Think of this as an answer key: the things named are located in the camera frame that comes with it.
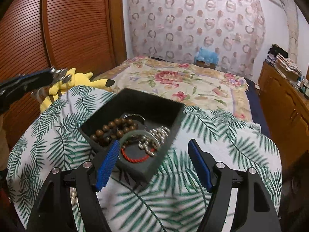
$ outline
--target patterned curtain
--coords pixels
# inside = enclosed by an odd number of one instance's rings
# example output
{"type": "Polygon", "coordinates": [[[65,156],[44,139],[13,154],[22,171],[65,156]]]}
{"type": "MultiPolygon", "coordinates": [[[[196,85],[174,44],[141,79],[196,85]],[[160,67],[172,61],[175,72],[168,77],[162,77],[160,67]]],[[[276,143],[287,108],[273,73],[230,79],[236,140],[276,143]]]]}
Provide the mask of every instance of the patterned curtain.
{"type": "Polygon", "coordinates": [[[265,35],[259,0],[128,0],[134,55],[193,63],[200,47],[218,70],[252,78],[265,35]]]}

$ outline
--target red string bracelet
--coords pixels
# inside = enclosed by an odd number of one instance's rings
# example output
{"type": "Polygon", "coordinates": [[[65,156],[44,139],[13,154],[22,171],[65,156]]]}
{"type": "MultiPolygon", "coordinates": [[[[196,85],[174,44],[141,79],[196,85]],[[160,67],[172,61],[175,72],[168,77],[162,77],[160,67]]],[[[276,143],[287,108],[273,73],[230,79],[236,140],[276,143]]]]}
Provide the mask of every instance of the red string bracelet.
{"type": "Polygon", "coordinates": [[[140,158],[140,159],[131,159],[129,158],[127,155],[126,155],[126,152],[125,152],[125,147],[126,146],[122,146],[121,147],[121,154],[123,155],[123,157],[128,161],[128,162],[131,162],[131,163],[141,163],[141,162],[144,162],[145,160],[147,160],[149,158],[149,155],[147,154],[146,156],[140,158]]]}

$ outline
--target white wall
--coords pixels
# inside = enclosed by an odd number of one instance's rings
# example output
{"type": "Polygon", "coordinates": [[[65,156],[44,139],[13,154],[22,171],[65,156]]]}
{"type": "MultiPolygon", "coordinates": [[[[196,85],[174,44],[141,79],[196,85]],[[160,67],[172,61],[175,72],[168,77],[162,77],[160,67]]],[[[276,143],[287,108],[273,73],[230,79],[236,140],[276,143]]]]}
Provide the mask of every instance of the white wall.
{"type": "Polygon", "coordinates": [[[297,14],[299,26],[297,65],[306,76],[309,64],[309,24],[298,7],[297,14]]]}
{"type": "Polygon", "coordinates": [[[263,62],[272,44],[279,45],[285,51],[289,49],[289,29],[286,14],[279,0],[260,0],[265,16],[266,33],[261,50],[254,61],[253,78],[257,82],[263,62]]]}
{"type": "MultiPolygon", "coordinates": [[[[264,43],[257,55],[253,66],[254,82],[260,77],[263,62],[272,44],[277,44],[284,50],[289,49],[289,30],[285,12],[279,0],[260,0],[265,16],[266,33],[264,43]]],[[[134,57],[130,39],[128,0],[123,0],[124,25],[126,36],[126,48],[128,58],[134,57]]],[[[298,65],[303,75],[307,74],[309,64],[309,25],[303,14],[298,9],[299,18],[299,47],[298,65]]]]}

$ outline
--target table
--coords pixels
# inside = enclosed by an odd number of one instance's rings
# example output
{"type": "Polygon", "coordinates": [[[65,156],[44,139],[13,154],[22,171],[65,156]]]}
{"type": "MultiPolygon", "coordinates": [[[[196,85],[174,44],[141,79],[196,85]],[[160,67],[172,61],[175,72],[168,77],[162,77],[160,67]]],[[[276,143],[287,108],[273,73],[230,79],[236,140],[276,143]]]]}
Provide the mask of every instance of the table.
{"type": "MultiPolygon", "coordinates": [[[[53,167],[69,170],[89,160],[91,148],[77,128],[115,94],[86,86],[70,89],[28,128],[10,153],[7,182],[16,211],[26,226],[31,208],[53,167]]],[[[133,190],[133,180],[114,169],[97,193],[112,231],[196,231],[211,198],[197,178],[187,146],[201,149],[231,169],[254,167],[276,210],[281,196],[281,162],[275,144],[258,124],[222,110],[186,106],[178,135],[149,185],[133,190]]],[[[231,193],[223,231],[230,231],[237,190],[231,193]]],[[[79,231],[85,231],[78,205],[73,206],[79,231]]]]}

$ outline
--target stacked clothes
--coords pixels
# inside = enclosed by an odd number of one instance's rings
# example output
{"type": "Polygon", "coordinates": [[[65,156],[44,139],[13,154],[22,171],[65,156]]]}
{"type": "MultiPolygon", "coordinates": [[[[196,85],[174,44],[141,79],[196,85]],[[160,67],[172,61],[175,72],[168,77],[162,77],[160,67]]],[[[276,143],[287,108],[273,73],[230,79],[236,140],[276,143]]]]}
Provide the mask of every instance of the stacked clothes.
{"type": "Polygon", "coordinates": [[[290,58],[284,58],[280,53],[277,55],[277,62],[282,66],[286,71],[293,72],[299,77],[302,76],[302,71],[298,68],[297,63],[295,63],[290,58]]]}

